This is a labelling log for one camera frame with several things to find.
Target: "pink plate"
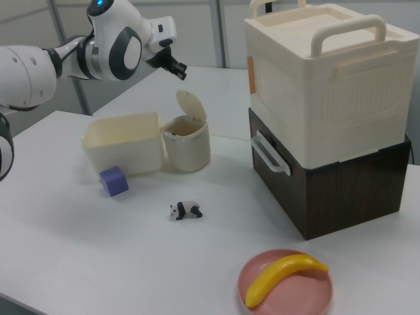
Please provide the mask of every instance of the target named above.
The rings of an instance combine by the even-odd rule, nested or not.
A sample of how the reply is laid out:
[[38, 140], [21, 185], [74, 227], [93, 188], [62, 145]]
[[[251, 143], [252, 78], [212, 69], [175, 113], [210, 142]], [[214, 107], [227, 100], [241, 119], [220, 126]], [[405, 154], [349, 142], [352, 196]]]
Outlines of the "pink plate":
[[238, 279], [238, 294], [243, 309], [252, 315], [322, 315], [325, 314], [333, 296], [333, 284], [327, 272], [305, 270], [291, 274], [270, 291], [255, 308], [245, 306], [249, 286], [257, 276], [274, 261], [293, 254], [302, 254], [291, 249], [266, 251], [246, 263]]

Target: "panda figurine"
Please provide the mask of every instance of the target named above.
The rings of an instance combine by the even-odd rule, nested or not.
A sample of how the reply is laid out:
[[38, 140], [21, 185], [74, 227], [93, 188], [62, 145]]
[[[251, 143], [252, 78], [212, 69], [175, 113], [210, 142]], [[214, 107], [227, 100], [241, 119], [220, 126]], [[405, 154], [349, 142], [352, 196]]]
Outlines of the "panda figurine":
[[178, 202], [176, 206], [171, 205], [171, 216], [175, 217], [175, 220], [182, 220], [186, 214], [191, 213], [196, 218], [201, 218], [203, 213], [199, 210], [200, 205], [194, 201], [182, 201]]

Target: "toy banana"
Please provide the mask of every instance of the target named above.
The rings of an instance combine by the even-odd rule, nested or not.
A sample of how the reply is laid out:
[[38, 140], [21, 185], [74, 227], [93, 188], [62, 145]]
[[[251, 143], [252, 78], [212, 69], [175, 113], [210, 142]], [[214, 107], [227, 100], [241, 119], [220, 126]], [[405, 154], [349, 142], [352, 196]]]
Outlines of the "toy banana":
[[296, 254], [283, 257], [268, 266], [249, 287], [245, 296], [245, 305], [248, 308], [257, 306], [271, 291], [271, 289], [286, 276], [301, 270], [319, 269], [328, 272], [328, 266], [315, 258]]

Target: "purple block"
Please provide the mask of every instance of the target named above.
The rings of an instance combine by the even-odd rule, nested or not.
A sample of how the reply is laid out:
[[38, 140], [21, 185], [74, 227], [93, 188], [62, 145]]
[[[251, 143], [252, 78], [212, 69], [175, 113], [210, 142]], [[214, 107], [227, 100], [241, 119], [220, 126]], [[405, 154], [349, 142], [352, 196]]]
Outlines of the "purple block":
[[129, 189], [127, 179], [118, 166], [114, 166], [106, 171], [100, 172], [99, 177], [102, 185], [104, 185], [104, 189], [111, 197]]

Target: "white handle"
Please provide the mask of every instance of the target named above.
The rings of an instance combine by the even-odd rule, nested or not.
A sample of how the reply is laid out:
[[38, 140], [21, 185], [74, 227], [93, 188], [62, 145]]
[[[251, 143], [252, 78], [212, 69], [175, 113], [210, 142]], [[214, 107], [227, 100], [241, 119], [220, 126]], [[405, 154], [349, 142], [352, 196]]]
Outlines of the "white handle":
[[376, 28], [375, 41], [384, 41], [387, 36], [385, 21], [376, 14], [370, 14], [361, 18], [351, 18], [336, 24], [328, 25], [318, 30], [311, 43], [311, 57], [317, 58], [322, 53], [322, 42], [328, 37], [342, 33], [353, 32], [365, 28]]
[[[254, 148], [254, 150], [256, 151], [256, 153], [258, 153], [258, 155], [260, 155], [261, 159], [271, 169], [271, 171], [273, 171], [274, 173], [285, 172], [287, 175], [290, 176], [291, 173], [290, 173], [289, 165], [279, 155], [279, 153], [277, 153], [277, 151], [275, 151], [275, 149], [273, 149], [273, 147], [270, 145], [270, 143], [268, 143], [268, 141], [264, 138], [264, 136], [260, 132], [257, 131], [257, 136], [254, 136], [251, 139], [251, 145]], [[270, 161], [270, 159], [267, 157], [267, 155], [264, 153], [264, 151], [261, 149], [261, 147], [263, 147], [272, 156], [272, 158], [275, 160], [277, 165], [274, 165]]]
[[[249, 18], [256, 18], [258, 17], [257, 8], [260, 5], [264, 5], [269, 2], [275, 2], [277, 0], [251, 0], [249, 4]], [[298, 8], [305, 8], [306, 7], [306, 0], [297, 0], [297, 7]]]

